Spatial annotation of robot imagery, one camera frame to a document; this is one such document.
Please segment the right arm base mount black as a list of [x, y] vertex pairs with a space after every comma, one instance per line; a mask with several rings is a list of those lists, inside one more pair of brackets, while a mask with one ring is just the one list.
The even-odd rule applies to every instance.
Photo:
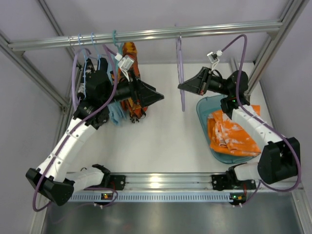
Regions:
[[213, 190], [254, 190], [256, 189], [255, 182], [252, 180], [239, 181], [228, 174], [212, 175]]

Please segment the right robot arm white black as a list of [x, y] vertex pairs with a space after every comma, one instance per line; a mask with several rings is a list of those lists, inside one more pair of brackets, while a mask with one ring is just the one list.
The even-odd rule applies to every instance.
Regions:
[[220, 101], [222, 112], [238, 124], [255, 141], [261, 151], [258, 162], [232, 166], [227, 173], [232, 180], [258, 180], [267, 188], [271, 184], [296, 177], [293, 190], [301, 181], [300, 144], [294, 138], [286, 138], [268, 125], [245, 98], [248, 75], [242, 70], [233, 72], [227, 79], [217, 76], [212, 69], [202, 67], [193, 78], [178, 85], [178, 88], [197, 95], [212, 91], [224, 95]]

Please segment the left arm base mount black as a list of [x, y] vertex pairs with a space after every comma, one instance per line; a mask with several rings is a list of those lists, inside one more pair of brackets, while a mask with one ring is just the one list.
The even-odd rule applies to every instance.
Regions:
[[84, 189], [91, 190], [115, 190], [122, 191], [126, 184], [126, 175], [105, 175], [99, 185], [94, 185]]

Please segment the orange tie-dye trousers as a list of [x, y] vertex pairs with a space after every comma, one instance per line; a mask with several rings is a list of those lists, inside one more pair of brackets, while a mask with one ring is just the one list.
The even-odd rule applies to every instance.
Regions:
[[237, 123], [217, 110], [208, 115], [207, 132], [210, 148], [217, 153], [232, 156], [258, 156], [261, 153], [256, 142]]

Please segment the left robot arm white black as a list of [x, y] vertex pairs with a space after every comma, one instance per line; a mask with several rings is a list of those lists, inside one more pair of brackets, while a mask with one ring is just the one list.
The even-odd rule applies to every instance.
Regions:
[[65, 134], [47, 159], [26, 173], [36, 193], [62, 206], [75, 192], [109, 185], [111, 172], [99, 164], [75, 173], [68, 170], [88, 138], [108, 121], [109, 104], [132, 98], [141, 107], [148, 107], [164, 99], [155, 87], [143, 82], [133, 72], [130, 74], [130, 80], [117, 85], [110, 82], [105, 71], [87, 75], [86, 98], [78, 105]]

